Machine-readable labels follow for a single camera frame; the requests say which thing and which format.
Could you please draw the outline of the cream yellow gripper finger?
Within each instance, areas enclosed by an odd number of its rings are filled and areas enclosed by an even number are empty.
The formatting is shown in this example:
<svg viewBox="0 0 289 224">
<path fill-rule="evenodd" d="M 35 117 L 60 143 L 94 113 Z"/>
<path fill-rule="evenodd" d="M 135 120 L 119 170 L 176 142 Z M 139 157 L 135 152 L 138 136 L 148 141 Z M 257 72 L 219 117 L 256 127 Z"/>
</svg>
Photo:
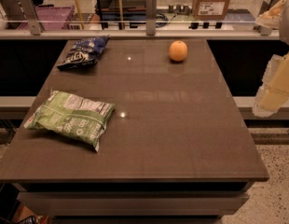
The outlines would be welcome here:
<svg viewBox="0 0 289 224">
<path fill-rule="evenodd" d="M 284 56 L 274 54 L 268 61 L 262 85 L 258 88 L 253 105 L 253 114 L 269 117 L 289 99 L 289 51 Z"/>
</svg>

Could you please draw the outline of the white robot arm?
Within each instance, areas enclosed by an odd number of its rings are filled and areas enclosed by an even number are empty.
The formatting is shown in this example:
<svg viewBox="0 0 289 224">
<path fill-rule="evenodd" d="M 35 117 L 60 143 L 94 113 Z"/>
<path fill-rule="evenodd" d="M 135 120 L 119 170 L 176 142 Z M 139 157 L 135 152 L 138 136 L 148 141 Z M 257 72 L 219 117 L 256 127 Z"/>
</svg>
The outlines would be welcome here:
<svg viewBox="0 0 289 224">
<path fill-rule="evenodd" d="M 289 0 L 281 0 L 259 15 L 257 25 L 279 30 L 279 38 L 289 46 Z M 289 99 L 289 51 L 284 56 L 273 55 L 262 77 L 262 85 L 255 96 L 253 113 L 260 118 L 269 117 Z"/>
</svg>

